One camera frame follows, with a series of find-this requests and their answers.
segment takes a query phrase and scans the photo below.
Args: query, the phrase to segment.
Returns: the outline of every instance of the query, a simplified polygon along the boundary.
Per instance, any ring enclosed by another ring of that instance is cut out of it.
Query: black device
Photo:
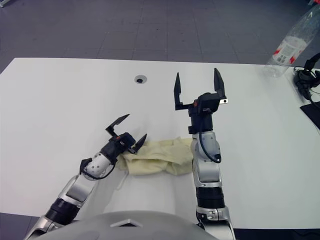
[[[320,71],[312,71],[319,59],[320,52],[308,59],[303,69],[296,70],[295,67],[293,82],[298,88],[299,93],[311,102],[311,104],[300,107],[301,110],[320,129],[320,101],[314,102],[311,94],[311,88],[315,88],[320,84]]]
[[[320,52],[305,62],[303,69],[295,71],[293,78],[299,93],[307,100],[312,101],[310,89],[320,84],[320,71],[312,72],[316,62],[320,59]]]

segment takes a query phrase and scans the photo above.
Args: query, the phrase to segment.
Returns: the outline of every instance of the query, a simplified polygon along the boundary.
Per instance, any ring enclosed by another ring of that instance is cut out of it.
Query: silver robot arm segment
[[[146,140],[146,134],[136,142],[127,132],[121,135],[114,132],[114,126],[128,116],[129,114],[119,117],[105,129],[112,135],[108,143],[93,158],[81,161],[79,174],[69,180],[48,212],[39,218],[25,236],[25,240],[35,239],[70,224],[90,196],[97,180],[106,178],[113,171],[117,157],[125,151],[133,154],[138,152]]]

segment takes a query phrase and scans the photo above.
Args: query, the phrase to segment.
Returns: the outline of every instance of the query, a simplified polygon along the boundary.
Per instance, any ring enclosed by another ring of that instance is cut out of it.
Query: crumpled cloth
[[[118,156],[116,167],[131,175],[148,175],[166,171],[172,175],[192,172],[191,138],[147,141],[137,154]]]

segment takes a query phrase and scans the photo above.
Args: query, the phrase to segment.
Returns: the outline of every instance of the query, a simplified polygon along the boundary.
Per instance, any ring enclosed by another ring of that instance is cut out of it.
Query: black cable
[[[309,235],[320,236],[319,233],[313,232],[313,231],[307,232],[307,233],[300,233],[300,232],[298,232],[297,230],[294,230],[294,229],[292,229],[292,231],[293,231],[294,233],[296,233],[297,235],[299,235],[300,237],[306,237],[306,236],[309,236]]]
[[[204,143],[202,142],[202,131],[203,131],[202,127],[203,127],[203,121],[201,121],[201,123],[200,123],[200,131],[199,131],[200,146],[201,146],[204,154],[205,154],[212,162],[215,162],[216,164],[219,164],[219,163],[221,162],[221,159],[213,159],[213,158],[209,155],[209,153],[207,152],[207,150],[206,150],[205,147],[204,147]]]
[[[297,72],[297,70],[296,70],[296,68],[302,68],[302,69],[300,69],[300,70],[298,70],[298,71],[303,71],[304,70],[304,67],[303,66],[295,66],[294,68],[293,68],[293,71],[296,73]],[[316,74],[313,72],[313,71],[309,71],[309,70],[306,70],[307,72],[310,72],[311,74],[312,74],[312,76],[314,76],[315,78],[317,78],[317,76],[316,76]]]
[[[95,177],[95,176],[92,176],[90,173],[87,173],[86,171],[82,171],[82,173],[83,174],[85,174],[85,175],[87,175],[87,176],[89,176],[90,178],[92,178],[92,179],[94,179],[94,180],[101,180],[101,179],[105,179],[106,177],[108,177],[111,173],[112,173],[112,171],[115,169],[115,167],[116,167],[116,165],[112,165],[112,168],[111,168],[111,170],[106,174],[106,175],[104,175],[103,177]]]

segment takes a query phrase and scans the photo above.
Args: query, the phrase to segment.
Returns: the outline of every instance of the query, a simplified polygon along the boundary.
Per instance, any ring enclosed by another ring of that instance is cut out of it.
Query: floor tile
[[[170,51],[199,51],[200,44],[194,24],[169,24],[168,49]]]
[[[167,0],[144,0],[143,8],[166,8]]]
[[[27,233],[31,216],[0,213],[0,239],[23,239]]]
[[[168,53],[159,50],[135,50],[132,60],[167,61]]]
[[[236,53],[241,64],[266,64],[271,54],[263,53]]]
[[[137,34],[129,31],[110,31],[105,35],[103,49],[133,49]]]
[[[165,7],[144,7],[141,23],[145,24],[166,24],[167,9]]]
[[[194,9],[194,19],[196,22],[215,22],[221,21],[218,12],[212,8]]]
[[[258,37],[254,33],[229,34],[237,53],[266,53]]]
[[[202,52],[218,52],[232,53],[234,52],[233,45],[227,35],[223,34],[206,34],[199,33],[200,46]]]
[[[136,49],[166,50],[167,25],[142,23],[135,43]]]
[[[105,25],[106,32],[137,32],[138,23],[109,22]]]
[[[235,52],[203,52],[203,62],[205,63],[223,63],[223,64],[239,64],[239,60]]]
[[[195,22],[191,8],[168,8],[167,20],[169,24],[193,24]]]
[[[223,23],[219,20],[217,21],[196,21],[196,29],[201,37],[206,37],[206,35],[219,34],[226,35],[227,31]]]
[[[131,60],[133,50],[128,49],[101,49],[98,53],[98,59],[118,59]]]
[[[141,19],[143,8],[119,8],[112,18],[110,19],[114,23],[139,23]]]
[[[63,58],[70,59],[95,59],[99,49],[95,48],[68,48],[63,54]]]
[[[215,9],[215,5],[212,0],[192,0],[193,9]]]
[[[169,51],[168,61],[201,63],[203,59],[202,55],[197,51]]]

